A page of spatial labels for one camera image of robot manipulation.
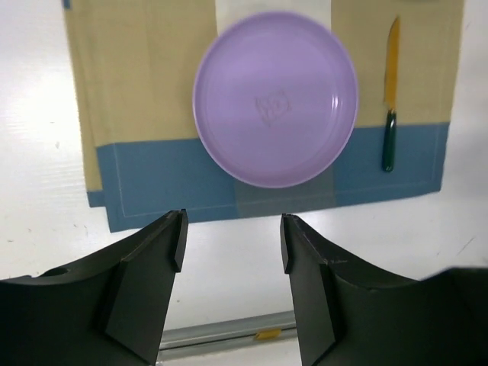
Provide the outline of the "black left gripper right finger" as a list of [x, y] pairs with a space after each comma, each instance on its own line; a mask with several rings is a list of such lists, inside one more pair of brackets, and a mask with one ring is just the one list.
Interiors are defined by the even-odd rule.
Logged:
[[383, 270], [281, 218], [304, 365], [485, 365], [487, 270], [448, 268], [421, 281]]

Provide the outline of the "purple plastic plate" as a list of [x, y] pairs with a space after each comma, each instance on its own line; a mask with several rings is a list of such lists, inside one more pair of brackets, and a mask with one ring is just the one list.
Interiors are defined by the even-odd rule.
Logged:
[[249, 185], [287, 188], [337, 159], [358, 102], [355, 67], [339, 39], [301, 14], [267, 11], [212, 43], [192, 104], [198, 135], [219, 167]]

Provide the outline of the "blue beige checked placemat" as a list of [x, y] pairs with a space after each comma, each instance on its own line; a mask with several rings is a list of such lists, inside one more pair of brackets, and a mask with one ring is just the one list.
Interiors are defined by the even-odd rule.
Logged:
[[[224, 171], [195, 125], [194, 80], [235, 23], [289, 11], [330, 30], [358, 77], [358, 114], [337, 159], [287, 188]], [[192, 223], [301, 213], [439, 191], [461, 48], [462, 1], [65, 1], [88, 202], [111, 231], [170, 210]], [[400, 17], [396, 153], [382, 169], [387, 40]]]

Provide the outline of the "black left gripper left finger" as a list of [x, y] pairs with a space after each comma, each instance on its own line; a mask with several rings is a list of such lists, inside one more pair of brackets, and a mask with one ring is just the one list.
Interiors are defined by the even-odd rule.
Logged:
[[184, 210], [32, 277], [1, 282], [3, 365], [154, 365], [188, 234]]

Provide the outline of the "yellow knife green handle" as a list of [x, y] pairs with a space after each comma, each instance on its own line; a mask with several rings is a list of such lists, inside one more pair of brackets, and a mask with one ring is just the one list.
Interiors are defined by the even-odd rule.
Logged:
[[390, 28], [387, 40], [387, 57], [384, 76], [384, 103], [387, 118], [384, 130], [382, 169], [392, 172], [395, 164], [397, 135], [397, 73], [400, 49], [400, 17], [397, 16]]

